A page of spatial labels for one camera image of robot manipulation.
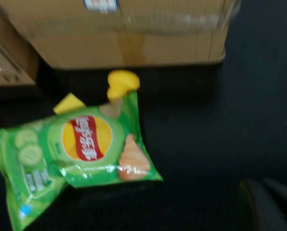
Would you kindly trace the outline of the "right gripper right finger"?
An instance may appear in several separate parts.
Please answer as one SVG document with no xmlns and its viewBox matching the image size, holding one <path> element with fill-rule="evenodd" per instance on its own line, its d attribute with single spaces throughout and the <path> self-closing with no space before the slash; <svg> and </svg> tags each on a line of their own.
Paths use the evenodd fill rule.
<svg viewBox="0 0 287 231">
<path fill-rule="evenodd" d="M 274 179 L 264 179 L 263 185 L 278 206 L 280 220 L 287 223 L 287 186 Z"/>
</svg>

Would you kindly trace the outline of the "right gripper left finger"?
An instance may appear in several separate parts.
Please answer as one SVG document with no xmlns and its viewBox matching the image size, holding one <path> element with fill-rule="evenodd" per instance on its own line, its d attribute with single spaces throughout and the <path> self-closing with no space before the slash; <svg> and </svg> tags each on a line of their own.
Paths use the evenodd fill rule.
<svg viewBox="0 0 287 231">
<path fill-rule="evenodd" d="M 266 190 L 254 180 L 239 183 L 238 229 L 240 231 L 265 231 Z"/>
</svg>

